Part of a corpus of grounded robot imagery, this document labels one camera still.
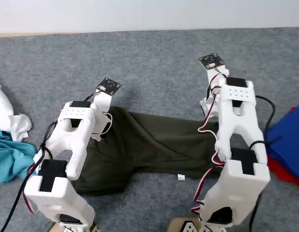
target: wooden base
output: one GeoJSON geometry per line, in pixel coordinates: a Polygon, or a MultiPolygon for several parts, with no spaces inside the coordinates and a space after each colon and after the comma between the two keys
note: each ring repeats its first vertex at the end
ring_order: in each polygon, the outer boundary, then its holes
{"type": "Polygon", "coordinates": [[[197,217],[178,217],[171,221],[167,232],[179,232],[185,221],[192,221],[196,229],[200,229],[200,224],[197,217]]]}

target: circuit board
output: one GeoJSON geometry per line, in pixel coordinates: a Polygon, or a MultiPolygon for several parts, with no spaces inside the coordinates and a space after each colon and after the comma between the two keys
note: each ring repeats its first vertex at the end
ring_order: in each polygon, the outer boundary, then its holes
{"type": "Polygon", "coordinates": [[[200,57],[199,61],[206,70],[217,68],[225,64],[217,53],[211,53],[209,55],[200,57]]]}
{"type": "Polygon", "coordinates": [[[102,92],[113,96],[121,87],[121,84],[113,81],[110,78],[104,78],[100,84],[98,84],[96,89],[101,90],[102,92]]]}

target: red cloth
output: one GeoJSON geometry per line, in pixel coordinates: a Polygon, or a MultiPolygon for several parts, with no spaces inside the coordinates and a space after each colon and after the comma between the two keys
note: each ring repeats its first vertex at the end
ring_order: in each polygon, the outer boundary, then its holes
{"type": "Polygon", "coordinates": [[[291,182],[299,186],[299,179],[293,176],[287,171],[277,160],[267,156],[268,162],[267,165],[269,169],[276,174],[278,179],[291,182]]]}

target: teal cloth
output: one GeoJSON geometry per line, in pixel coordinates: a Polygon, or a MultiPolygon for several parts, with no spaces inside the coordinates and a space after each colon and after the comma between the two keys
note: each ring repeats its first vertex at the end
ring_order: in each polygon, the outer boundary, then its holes
{"type": "Polygon", "coordinates": [[[0,183],[25,178],[36,153],[34,145],[14,142],[9,132],[0,131],[0,183]]]}

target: white cloth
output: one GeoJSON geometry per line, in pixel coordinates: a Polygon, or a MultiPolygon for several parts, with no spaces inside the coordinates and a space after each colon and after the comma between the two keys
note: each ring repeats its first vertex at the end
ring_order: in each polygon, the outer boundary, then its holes
{"type": "Polygon", "coordinates": [[[0,131],[9,131],[13,141],[21,142],[28,137],[31,121],[26,115],[14,115],[13,107],[0,86],[0,131]]]}

